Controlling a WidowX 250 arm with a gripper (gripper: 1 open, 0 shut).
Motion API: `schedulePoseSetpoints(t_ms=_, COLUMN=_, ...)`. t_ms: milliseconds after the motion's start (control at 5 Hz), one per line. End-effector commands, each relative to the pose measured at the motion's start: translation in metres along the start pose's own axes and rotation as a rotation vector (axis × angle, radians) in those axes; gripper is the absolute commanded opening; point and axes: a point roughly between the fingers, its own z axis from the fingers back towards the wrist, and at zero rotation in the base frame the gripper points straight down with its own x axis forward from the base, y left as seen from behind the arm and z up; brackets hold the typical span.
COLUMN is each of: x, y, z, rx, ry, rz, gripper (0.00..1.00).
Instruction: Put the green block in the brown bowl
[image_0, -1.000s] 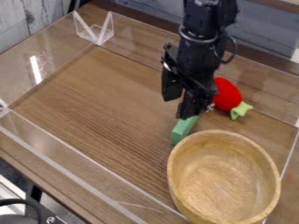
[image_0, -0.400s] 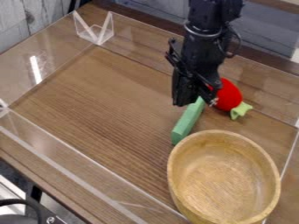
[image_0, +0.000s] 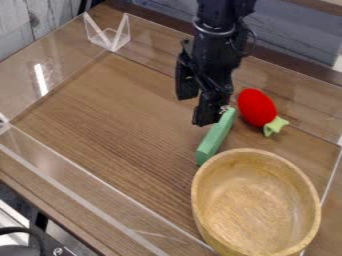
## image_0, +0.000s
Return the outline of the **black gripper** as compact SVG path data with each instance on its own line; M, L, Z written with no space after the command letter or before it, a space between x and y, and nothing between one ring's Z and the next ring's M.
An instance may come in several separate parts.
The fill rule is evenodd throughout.
M181 41L175 70L175 91L179 100L198 96L193 124L203 127L219 121L222 108L234 92L233 72L250 55L247 39L257 41L255 32L246 23L230 31L197 31L193 39Z

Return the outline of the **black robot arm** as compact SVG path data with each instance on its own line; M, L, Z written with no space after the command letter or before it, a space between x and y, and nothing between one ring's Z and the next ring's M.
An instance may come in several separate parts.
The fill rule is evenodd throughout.
M257 0L198 0L193 26L195 34L182 41L175 67L179 100L199 98L193 124L203 127L219 121L222 108L234 93L233 72L242 59L249 37L257 40L245 17L254 13Z

